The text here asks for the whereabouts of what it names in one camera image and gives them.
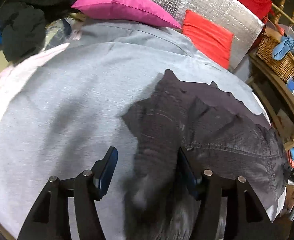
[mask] clothing pile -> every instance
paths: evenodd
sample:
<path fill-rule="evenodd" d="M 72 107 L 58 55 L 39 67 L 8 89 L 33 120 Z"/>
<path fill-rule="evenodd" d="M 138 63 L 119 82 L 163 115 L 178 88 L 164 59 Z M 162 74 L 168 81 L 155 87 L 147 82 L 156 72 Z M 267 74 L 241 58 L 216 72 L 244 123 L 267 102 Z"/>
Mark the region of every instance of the clothing pile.
<path fill-rule="evenodd" d="M 170 28 L 87 19 L 81 32 L 0 76 L 0 224 L 15 239 L 51 175 L 75 177 L 111 145 L 118 163 L 95 202 L 106 239 L 189 237 L 199 204 L 176 183 L 179 146 L 199 172 L 245 176 L 276 217 L 283 145 L 249 86 Z M 78 239 L 73 202 L 68 213 Z"/>
<path fill-rule="evenodd" d="M 7 61 L 16 63 L 65 42 L 75 23 L 70 21 L 70 13 L 78 12 L 71 8 L 75 1 L 6 0 L 0 7 L 0 33 Z M 46 28 L 47 24 L 51 25 L 50 30 Z M 48 40 L 54 36 L 53 24 L 57 24 L 60 30 L 49 45 Z"/>
<path fill-rule="evenodd" d="M 123 119 L 138 139 L 137 181 L 128 200 L 136 215 L 130 239 L 190 236 L 198 207 L 175 177 L 180 146 L 198 175 L 210 169 L 224 178 L 245 176 L 265 208 L 284 191 L 286 155 L 277 132 L 263 114 L 254 115 L 213 82 L 182 82 L 166 70 L 151 97 L 133 104 Z"/>

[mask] pink fabric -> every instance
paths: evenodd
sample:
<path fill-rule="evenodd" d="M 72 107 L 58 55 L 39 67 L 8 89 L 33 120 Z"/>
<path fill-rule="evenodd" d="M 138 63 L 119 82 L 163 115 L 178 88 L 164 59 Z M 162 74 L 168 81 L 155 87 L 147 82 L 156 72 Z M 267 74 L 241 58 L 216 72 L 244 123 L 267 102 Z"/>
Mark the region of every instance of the pink fabric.
<path fill-rule="evenodd" d="M 157 27 L 181 28 L 168 12 L 151 0 L 77 0 L 71 7 L 93 19 L 130 20 Z"/>
<path fill-rule="evenodd" d="M 13 66 L 9 66 L 0 72 L 0 83 L 10 75 L 10 72 L 13 70 L 13 68 Z"/>

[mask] wooden frame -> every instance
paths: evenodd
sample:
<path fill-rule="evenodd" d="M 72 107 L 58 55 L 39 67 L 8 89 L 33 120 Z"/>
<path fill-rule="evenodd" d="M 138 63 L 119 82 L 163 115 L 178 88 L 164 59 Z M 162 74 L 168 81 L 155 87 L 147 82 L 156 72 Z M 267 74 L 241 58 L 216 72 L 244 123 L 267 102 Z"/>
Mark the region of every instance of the wooden frame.
<path fill-rule="evenodd" d="M 281 9 L 280 9 L 278 6 L 276 6 L 274 3 L 272 4 L 272 6 L 273 6 L 275 9 L 279 10 L 279 11 L 281 12 L 282 15 L 284 15 L 287 19 L 290 20 L 290 22 L 291 22 L 292 24 L 294 24 L 294 20 L 293 20 L 291 17 L 289 17 L 286 13 L 284 13 L 283 10 L 281 10 Z"/>
<path fill-rule="evenodd" d="M 262 60 L 260 60 L 255 53 L 250 53 L 250 61 L 253 65 L 273 84 L 273 86 L 277 89 L 277 91 L 281 94 L 284 101 L 287 103 L 290 111 L 294 116 L 294 95 L 291 91 L 286 87 L 285 83 L 274 73 L 272 69 L 270 69 Z M 253 91 L 257 94 L 259 99 L 262 101 L 263 105 L 266 107 L 266 110 L 270 114 L 273 123 L 275 124 L 279 134 L 283 140 L 285 150 L 290 150 L 294 147 L 294 134 L 291 135 L 290 138 L 285 138 L 283 133 L 283 128 L 279 122 L 279 119 L 276 115 L 276 112 L 273 110 L 271 104 L 268 99 L 264 96 L 263 92 L 255 83 L 256 76 L 250 78 L 247 84 L 252 87 Z"/>

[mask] gray blanket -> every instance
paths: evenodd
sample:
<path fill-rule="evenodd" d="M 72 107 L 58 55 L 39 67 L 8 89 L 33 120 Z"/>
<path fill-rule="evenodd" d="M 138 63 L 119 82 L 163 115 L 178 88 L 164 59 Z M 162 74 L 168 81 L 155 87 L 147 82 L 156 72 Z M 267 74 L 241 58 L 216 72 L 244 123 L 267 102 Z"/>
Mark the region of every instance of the gray blanket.
<path fill-rule="evenodd" d="M 75 177 L 115 146 L 118 164 L 96 207 L 106 239 L 124 239 L 123 199 L 137 139 L 121 116 L 151 95 L 166 69 L 183 81 L 214 81 L 253 113 L 262 112 L 247 85 L 182 34 L 134 22 L 88 21 L 81 40 L 34 73 L 0 122 L 0 223 L 14 237 L 49 176 Z M 72 203 L 69 211 L 77 239 Z"/>

